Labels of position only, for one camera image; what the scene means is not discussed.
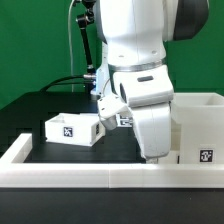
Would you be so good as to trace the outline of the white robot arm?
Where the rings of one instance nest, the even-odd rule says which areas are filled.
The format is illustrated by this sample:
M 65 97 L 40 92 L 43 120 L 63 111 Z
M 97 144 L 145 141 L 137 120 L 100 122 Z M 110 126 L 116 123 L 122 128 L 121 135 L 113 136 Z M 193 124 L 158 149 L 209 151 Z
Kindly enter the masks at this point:
M 171 148 L 173 85 L 166 65 L 166 41 L 193 38 L 205 25 L 209 0 L 98 0 L 96 17 L 107 44 L 111 91 L 102 92 L 103 125 L 116 116 L 132 121 L 141 156 L 166 156 Z

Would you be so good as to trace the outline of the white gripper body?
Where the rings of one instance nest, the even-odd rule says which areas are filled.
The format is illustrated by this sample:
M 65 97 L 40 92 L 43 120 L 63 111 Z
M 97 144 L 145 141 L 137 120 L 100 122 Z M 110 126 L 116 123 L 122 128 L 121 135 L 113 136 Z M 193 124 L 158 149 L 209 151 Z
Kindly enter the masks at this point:
M 168 103 L 130 108 L 141 157 L 165 157 L 171 148 L 171 112 Z

